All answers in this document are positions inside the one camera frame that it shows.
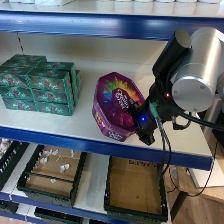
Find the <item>label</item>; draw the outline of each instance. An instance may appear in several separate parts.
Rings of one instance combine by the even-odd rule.
[[[117,141],[120,141],[123,138],[123,136],[121,136],[120,134],[115,133],[113,131],[108,131],[107,136],[109,138],[115,139]]]
[[[143,162],[143,161],[131,160],[131,159],[129,159],[129,164],[135,165],[135,166],[144,166],[144,167],[157,167],[156,163]]]
[[[130,97],[127,92],[123,89],[117,88],[112,91],[112,102],[116,107],[126,112],[131,105]]]

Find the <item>cardboard box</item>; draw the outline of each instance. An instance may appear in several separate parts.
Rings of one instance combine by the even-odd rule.
[[[44,91],[38,89],[32,89],[32,93],[34,99],[39,102],[68,104],[73,100],[71,88],[67,90],[67,94],[64,91]]]
[[[64,153],[64,149],[39,145],[18,181],[18,190],[31,200],[72,208],[86,153],[73,157]]]
[[[17,61],[31,61],[31,62],[46,62],[46,56],[37,56],[37,55],[24,55],[24,54],[16,54],[10,58],[10,60]]]
[[[73,99],[69,104],[59,104],[59,103],[44,103],[36,101],[37,109],[39,112],[58,114],[64,116],[72,116],[75,106]]]
[[[31,90],[22,87],[0,86],[0,94],[3,98],[33,100]]]
[[[131,223],[162,223],[168,219],[164,182],[155,183],[154,163],[111,157],[104,208],[109,218]]]
[[[31,69],[0,67],[0,85],[29,88],[26,76]]]
[[[34,68],[39,64],[39,61],[20,61],[20,60],[13,60],[9,59],[8,61],[4,62],[2,66],[4,67],[12,67],[12,68]]]
[[[40,62],[37,68],[62,70],[69,72],[70,82],[76,80],[75,64],[70,62]]]
[[[67,91],[71,88],[69,73],[66,71],[34,68],[28,74],[30,87],[39,90]]]
[[[7,98],[2,99],[5,104],[5,107],[9,110],[37,111],[33,101]]]

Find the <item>silver cylinder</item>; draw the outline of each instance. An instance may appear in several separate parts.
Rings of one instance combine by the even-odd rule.
[[[178,69],[172,96],[182,109],[201,112],[211,106],[215,96],[222,43],[206,32],[196,31],[191,38],[192,52]]]
[[[204,120],[216,123],[216,120],[219,116],[219,113],[221,112],[221,109],[222,109],[222,100],[218,96],[215,96],[213,104],[211,105],[211,107],[208,108],[205,114]],[[204,133],[205,139],[208,141],[212,133],[212,128],[202,126],[202,131]]]

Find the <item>black cylinder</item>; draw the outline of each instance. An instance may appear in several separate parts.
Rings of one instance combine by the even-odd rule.
[[[190,49],[191,37],[186,31],[177,29],[152,68],[154,76],[165,78],[172,65],[187,55]]]

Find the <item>tray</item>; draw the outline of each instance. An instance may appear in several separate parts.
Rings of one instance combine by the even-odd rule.
[[[45,156],[45,152],[50,150],[59,152],[56,157],[53,154]],[[72,153],[78,155],[79,160],[72,157],[69,159]],[[41,164],[41,160],[46,157],[48,162]],[[31,200],[72,208],[85,158],[86,153],[38,145],[17,183],[17,189],[23,191]],[[66,175],[59,172],[60,166],[65,163],[70,164],[71,168],[65,170]]]
[[[164,181],[155,183],[157,169],[154,163],[110,157],[104,196],[108,217],[140,224],[167,222]]]
[[[26,151],[29,143],[13,141],[0,159],[0,190],[4,187],[12,171]]]
[[[34,215],[41,218],[44,222],[53,224],[81,224],[82,218],[64,214],[61,212],[55,212],[43,208],[36,208]]]
[[[14,214],[18,209],[19,204],[0,200],[0,211]]]

